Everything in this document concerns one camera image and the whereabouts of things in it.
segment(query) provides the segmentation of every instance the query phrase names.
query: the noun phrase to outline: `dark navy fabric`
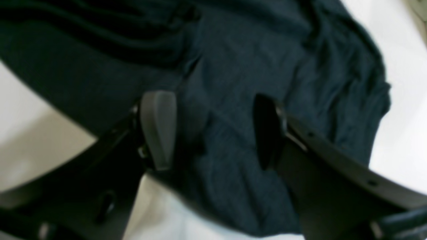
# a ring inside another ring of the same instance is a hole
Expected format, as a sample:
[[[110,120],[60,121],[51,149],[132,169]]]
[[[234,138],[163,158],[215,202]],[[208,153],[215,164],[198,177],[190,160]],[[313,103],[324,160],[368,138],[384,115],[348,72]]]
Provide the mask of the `dark navy fabric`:
[[[257,93],[365,165],[390,105],[382,57],[339,0],[1,0],[0,56],[95,135],[145,91],[174,91],[175,168],[155,176],[254,236],[300,232],[257,162]]]

